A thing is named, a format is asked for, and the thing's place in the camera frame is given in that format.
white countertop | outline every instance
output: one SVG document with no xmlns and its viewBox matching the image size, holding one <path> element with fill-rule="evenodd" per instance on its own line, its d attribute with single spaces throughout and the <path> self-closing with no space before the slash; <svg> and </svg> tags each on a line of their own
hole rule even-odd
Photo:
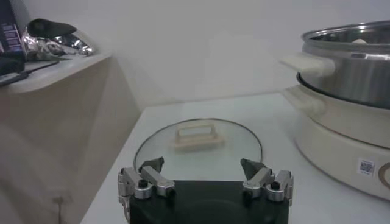
<svg viewBox="0 0 390 224">
<path fill-rule="evenodd" d="M 389 224 L 390 201 L 375 198 L 334 180 L 301 155 L 290 135 L 298 116 L 281 94 L 147 108 L 81 224 L 126 224 L 122 206 L 118 202 L 117 175 L 120 168 L 132 166 L 137 148 L 157 130 L 199 117 L 217 117 L 246 126 L 261 141 L 265 165 L 276 172 L 281 169 L 292 172 L 295 182 L 291 223 Z"/>
</svg>

black cable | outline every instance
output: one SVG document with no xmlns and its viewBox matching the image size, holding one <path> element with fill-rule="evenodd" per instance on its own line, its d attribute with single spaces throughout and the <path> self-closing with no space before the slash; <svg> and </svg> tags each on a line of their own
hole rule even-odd
<svg viewBox="0 0 390 224">
<path fill-rule="evenodd" d="M 61 203 L 58 204 L 58 216 L 59 216 L 59 220 L 58 220 L 58 224 L 61 224 Z"/>
<path fill-rule="evenodd" d="M 50 66 L 53 66 L 53 65 L 56 65 L 60 63 L 60 61 L 55 61 L 53 63 L 50 63 L 48 65 L 44 65 L 44 66 L 40 66 L 40 67 L 37 67 L 37 68 L 34 68 L 34 69 L 30 69 L 30 70 L 26 70 L 26 71 L 23 71 L 23 72 L 20 72 L 20 74 L 26 74 L 26 75 L 29 75 L 37 70 L 40 70 L 40 69 L 43 69 L 43 68 L 47 68 L 47 67 L 50 67 Z"/>
</svg>

glass lid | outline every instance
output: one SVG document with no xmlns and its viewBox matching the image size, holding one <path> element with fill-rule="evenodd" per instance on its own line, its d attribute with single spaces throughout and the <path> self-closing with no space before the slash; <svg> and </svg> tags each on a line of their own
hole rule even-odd
<svg viewBox="0 0 390 224">
<path fill-rule="evenodd" d="M 134 167 L 164 158 L 170 180 L 244 181 L 242 158 L 261 161 L 259 139 L 248 128 L 222 119 L 192 119 L 154 133 L 138 149 Z"/>
</svg>

pot handle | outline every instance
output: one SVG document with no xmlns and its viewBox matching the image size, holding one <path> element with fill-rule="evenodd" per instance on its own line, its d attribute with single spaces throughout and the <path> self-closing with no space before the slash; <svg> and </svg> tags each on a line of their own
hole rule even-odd
<svg viewBox="0 0 390 224">
<path fill-rule="evenodd" d="M 336 69 L 332 59 L 303 52 L 286 56 L 280 60 L 280 63 L 303 75 L 314 75 L 317 77 L 330 76 Z"/>
<path fill-rule="evenodd" d="M 325 102 L 305 93 L 300 85 L 284 89 L 282 95 L 295 108 L 309 116 L 321 116 L 326 112 Z"/>
</svg>

